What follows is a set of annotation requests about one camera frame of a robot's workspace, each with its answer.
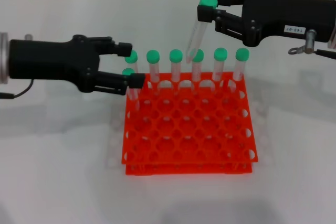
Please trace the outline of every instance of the white table surface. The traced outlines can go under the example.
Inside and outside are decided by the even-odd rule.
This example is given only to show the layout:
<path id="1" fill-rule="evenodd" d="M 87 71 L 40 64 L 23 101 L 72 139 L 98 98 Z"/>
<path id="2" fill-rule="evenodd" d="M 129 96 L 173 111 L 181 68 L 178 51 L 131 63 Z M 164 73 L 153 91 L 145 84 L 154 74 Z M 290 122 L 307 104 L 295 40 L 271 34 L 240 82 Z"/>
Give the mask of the white table surface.
<path id="1" fill-rule="evenodd" d="M 145 53 L 185 49 L 198 0 L 0 0 L 0 30 L 11 38 L 67 41 L 74 34 L 131 42 Z M 241 7 L 228 8 L 240 15 Z M 333 223 L 336 207 L 336 61 L 287 54 L 302 40 L 271 37 L 252 48 L 248 97 L 260 162 L 249 175 L 126 176 L 120 164 L 124 97 L 82 94 L 64 81 L 36 81 L 0 101 L 1 224 Z M 204 70 L 213 51 L 238 40 L 208 26 Z M 316 48 L 326 45 L 316 43 Z M 121 73 L 124 60 L 102 56 Z M 190 71 L 184 63 L 183 71 Z M 19 92 L 27 80 L 1 91 Z"/>

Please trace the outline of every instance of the silver cylinder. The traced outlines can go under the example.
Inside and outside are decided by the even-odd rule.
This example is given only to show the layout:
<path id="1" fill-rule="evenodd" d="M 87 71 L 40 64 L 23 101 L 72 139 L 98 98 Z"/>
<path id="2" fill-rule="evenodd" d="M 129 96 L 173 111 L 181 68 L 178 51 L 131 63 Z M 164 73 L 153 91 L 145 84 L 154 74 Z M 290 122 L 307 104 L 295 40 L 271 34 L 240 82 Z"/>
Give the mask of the silver cylinder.
<path id="1" fill-rule="evenodd" d="M 8 33 L 0 33 L 0 84 L 8 83 Z"/>
<path id="2" fill-rule="evenodd" d="M 305 45 L 305 53 L 312 54 L 314 52 L 316 31 L 311 29 L 306 34 L 306 45 Z"/>

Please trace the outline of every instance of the label sticker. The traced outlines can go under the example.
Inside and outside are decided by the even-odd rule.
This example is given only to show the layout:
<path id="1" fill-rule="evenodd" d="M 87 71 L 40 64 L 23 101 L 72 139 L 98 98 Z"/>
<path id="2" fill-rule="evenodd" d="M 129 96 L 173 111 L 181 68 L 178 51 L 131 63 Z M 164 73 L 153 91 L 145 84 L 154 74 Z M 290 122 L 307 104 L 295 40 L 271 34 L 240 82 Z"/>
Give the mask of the label sticker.
<path id="1" fill-rule="evenodd" d="M 291 34 L 305 34 L 306 28 L 299 26 L 285 26 L 284 32 Z"/>

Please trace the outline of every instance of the metal ring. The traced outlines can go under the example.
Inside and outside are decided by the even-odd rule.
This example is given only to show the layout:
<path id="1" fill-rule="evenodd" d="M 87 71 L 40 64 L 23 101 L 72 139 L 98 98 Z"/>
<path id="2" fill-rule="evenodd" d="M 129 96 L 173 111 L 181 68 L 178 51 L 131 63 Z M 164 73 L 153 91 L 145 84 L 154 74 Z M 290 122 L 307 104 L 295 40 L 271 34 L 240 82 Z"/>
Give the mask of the metal ring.
<path id="1" fill-rule="evenodd" d="M 296 55 L 298 53 L 298 47 L 293 47 L 291 49 L 288 50 L 288 54 L 289 55 Z"/>
<path id="2" fill-rule="evenodd" d="M 8 83 L 8 33 L 0 33 L 0 84 Z"/>

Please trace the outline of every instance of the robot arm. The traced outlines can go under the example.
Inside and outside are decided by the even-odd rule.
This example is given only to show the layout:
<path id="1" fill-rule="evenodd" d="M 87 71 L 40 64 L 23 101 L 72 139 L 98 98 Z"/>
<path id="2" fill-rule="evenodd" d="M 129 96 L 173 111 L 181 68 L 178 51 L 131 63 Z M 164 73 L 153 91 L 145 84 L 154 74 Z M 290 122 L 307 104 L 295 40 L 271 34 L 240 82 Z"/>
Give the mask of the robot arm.
<path id="1" fill-rule="evenodd" d="M 64 43 L 11 40 L 0 34 L 0 83 L 12 79 L 66 80 L 79 91 L 93 91 L 125 95 L 127 87 L 142 88 L 145 75 L 124 76 L 98 71 L 100 55 L 117 54 L 129 57 L 132 45 L 116 44 L 111 37 L 87 38 L 74 35 Z M 15 95 L 1 93 L 0 98 Z"/>
<path id="2" fill-rule="evenodd" d="M 243 5 L 242 16 L 209 6 L 197 7 L 198 21 L 216 23 L 216 31 L 256 47 L 269 36 L 305 39 L 306 44 L 290 54 L 316 53 L 336 59 L 334 52 L 314 51 L 314 42 L 327 42 L 336 49 L 335 0 L 218 0 L 219 5 Z"/>

